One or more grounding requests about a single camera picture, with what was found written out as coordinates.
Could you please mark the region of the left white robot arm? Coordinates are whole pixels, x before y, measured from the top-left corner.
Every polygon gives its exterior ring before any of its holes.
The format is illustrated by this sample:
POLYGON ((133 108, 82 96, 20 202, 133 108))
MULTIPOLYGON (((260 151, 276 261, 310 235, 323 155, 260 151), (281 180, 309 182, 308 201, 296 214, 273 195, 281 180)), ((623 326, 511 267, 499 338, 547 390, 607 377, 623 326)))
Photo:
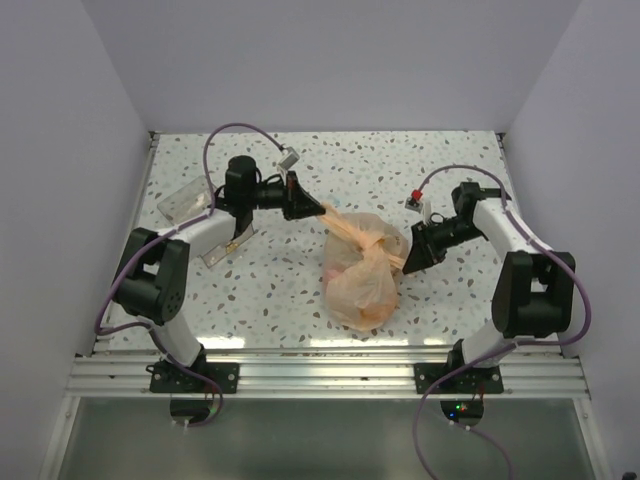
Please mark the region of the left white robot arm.
POLYGON ((198 361, 203 346, 181 314, 189 264, 251 229, 256 210, 278 209, 287 221, 323 215, 325 208, 301 187, 292 169, 298 160, 286 147, 277 173, 264 179, 253 158, 233 157, 224 184, 210 191, 207 210, 162 232, 136 228, 129 235, 108 300, 148 330, 176 364, 172 379, 185 392, 201 390, 208 379, 207 367, 198 361))

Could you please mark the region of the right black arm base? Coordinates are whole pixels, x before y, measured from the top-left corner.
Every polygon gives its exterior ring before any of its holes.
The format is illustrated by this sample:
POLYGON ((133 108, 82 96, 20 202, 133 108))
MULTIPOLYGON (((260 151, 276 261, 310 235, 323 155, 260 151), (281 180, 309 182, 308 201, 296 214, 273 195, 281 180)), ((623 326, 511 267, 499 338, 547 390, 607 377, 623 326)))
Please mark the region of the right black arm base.
POLYGON ((459 352, 450 352, 444 363, 415 363, 414 385, 418 394, 471 395, 502 394, 504 385, 499 367, 465 367, 462 372, 449 376, 462 366, 459 352))

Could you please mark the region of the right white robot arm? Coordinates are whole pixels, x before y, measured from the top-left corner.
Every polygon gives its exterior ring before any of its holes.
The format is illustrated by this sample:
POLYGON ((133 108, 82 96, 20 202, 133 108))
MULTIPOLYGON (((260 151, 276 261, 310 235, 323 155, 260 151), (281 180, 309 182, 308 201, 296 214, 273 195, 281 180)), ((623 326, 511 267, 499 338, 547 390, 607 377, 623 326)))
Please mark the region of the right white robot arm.
POLYGON ((552 335, 568 329, 574 290, 569 273, 575 270, 575 259, 551 250, 520 224, 504 190, 463 182, 451 197, 454 216, 434 221, 425 213, 411 226, 411 248, 403 272, 434 267, 445 260, 449 249, 479 238, 497 253, 501 271, 490 320, 457 341, 447 357, 447 384, 464 393, 480 382, 480 368, 498 365, 506 348, 551 345, 552 335))

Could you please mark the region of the orange translucent plastic bag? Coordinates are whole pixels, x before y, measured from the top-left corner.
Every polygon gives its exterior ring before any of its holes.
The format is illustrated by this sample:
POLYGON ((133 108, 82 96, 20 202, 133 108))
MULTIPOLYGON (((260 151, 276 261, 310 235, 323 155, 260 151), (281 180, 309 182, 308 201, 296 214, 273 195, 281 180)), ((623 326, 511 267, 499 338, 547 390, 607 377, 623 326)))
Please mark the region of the orange translucent plastic bag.
POLYGON ((332 317, 359 332, 383 326, 398 307, 409 242, 373 213, 324 206, 323 295, 332 317))

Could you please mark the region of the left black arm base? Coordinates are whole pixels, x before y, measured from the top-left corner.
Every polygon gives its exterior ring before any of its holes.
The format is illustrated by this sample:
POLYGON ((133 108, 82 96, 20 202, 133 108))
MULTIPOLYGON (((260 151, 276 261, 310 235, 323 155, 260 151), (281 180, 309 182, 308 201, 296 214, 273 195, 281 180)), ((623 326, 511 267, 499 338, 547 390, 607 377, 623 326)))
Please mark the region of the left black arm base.
POLYGON ((240 364, 213 362, 201 352, 190 367, 180 367, 168 359, 147 365, 151 375, 149 390, 160 394, 235 394, 240 364))

